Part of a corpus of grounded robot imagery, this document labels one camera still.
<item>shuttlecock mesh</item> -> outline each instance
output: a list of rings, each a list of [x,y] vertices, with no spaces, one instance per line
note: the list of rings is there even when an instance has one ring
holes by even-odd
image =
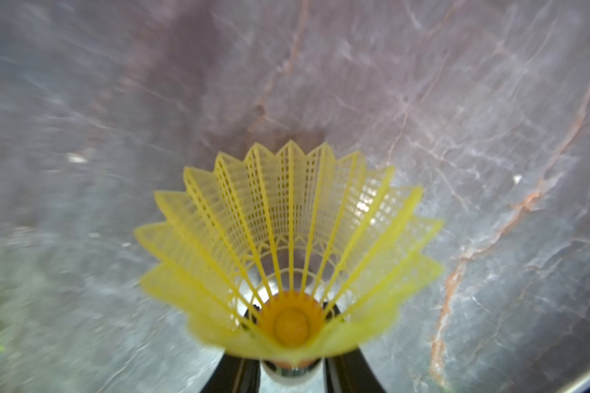
[[[368,171],[360,153],[337,160],[327,144],[308,155],[294,142],[275,155],[254,145],[244,161],[220,153],[213,172],[185,169],[186,192],[155,193],[166,221],[136,236],[162,263],[142,286],[232,355],[297,364],[352,350],[441,272],[420,254],[441,222],[414,216],[422,189],[392,187],[393,176]],[[296,346],[263,320],[287,298],[323,322]],[[341,315],[326,323],[324,303]]]

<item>plastic shuttlecock skirt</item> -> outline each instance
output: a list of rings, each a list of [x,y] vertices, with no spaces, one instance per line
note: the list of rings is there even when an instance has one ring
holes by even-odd
[[[415,216],[422,188],[393,176],[294,142],[186,168],[186,192],[155,193],[166,221],[136,229],[161,261],[142,287],[231,355],[298,365],[350,351],[442,271],[420,253],[441,222]]]

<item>shuttlecock inner ring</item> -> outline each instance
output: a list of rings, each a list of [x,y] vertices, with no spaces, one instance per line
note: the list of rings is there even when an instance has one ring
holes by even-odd
[[[289,291],[263,304],[258,327],[284,348],[298,348],[319,333],[324,320],[323,309],[312,296]]]

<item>gray marble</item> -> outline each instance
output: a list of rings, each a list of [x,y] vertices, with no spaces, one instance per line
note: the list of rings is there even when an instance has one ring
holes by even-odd
[[[0,0],[0,392],[198,391],[220,352],[137,287],[132,228],[289,138],[446,220],[446,272],[363,345],[388,391],[590,370],[590,0]]]

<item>marble surface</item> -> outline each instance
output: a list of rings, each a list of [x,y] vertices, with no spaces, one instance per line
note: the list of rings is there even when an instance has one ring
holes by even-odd
[[[0,0],[0,392],[198,391],[220,352],[137,287],[132,228],[183,166],[289,138],[447,222],[363,346],[388,391],[590,370],[590,0]]]

